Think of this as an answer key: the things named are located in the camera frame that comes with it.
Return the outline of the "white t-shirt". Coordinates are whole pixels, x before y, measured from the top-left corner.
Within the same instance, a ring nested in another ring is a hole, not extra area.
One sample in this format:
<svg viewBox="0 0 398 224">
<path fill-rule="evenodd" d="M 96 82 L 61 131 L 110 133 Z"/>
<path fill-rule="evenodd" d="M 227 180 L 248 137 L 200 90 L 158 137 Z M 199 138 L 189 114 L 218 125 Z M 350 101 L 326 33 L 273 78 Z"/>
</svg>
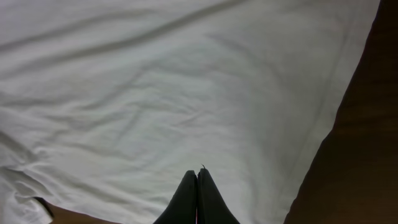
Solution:
<svg viewBox="0 0 398 224">
<path fill-rule="evenodd" d="M 205 166 L 282 223 L 377 1 L 1 1 L 1 222 L 152 223 Z"/>
</svg>

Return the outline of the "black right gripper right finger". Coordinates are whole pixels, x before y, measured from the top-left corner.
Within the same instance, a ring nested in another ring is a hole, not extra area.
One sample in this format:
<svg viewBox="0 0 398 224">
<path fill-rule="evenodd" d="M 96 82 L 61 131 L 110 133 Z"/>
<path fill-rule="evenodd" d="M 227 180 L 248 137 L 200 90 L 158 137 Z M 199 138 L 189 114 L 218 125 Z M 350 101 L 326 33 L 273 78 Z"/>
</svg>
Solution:
<svg viewBox="0 0 398 224">
<path fill-rule="evenodd" d="M 198 174 L 197 223 L 239 224 L 226 206 L 208 169 Z"/>
</svg>

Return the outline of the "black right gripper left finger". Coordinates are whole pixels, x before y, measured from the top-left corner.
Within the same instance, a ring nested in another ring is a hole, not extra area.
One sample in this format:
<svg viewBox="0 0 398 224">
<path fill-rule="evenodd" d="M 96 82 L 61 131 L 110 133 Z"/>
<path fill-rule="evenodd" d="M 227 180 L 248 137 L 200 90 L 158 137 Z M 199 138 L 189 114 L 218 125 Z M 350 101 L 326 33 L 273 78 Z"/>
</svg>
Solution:
<svg viewBox="0 0 398 224">
<path fill-rule="evenodd" d="M 196 224 L 197 176 L 186 171 L 169 205 L 154 224 Z"/>
</svg>

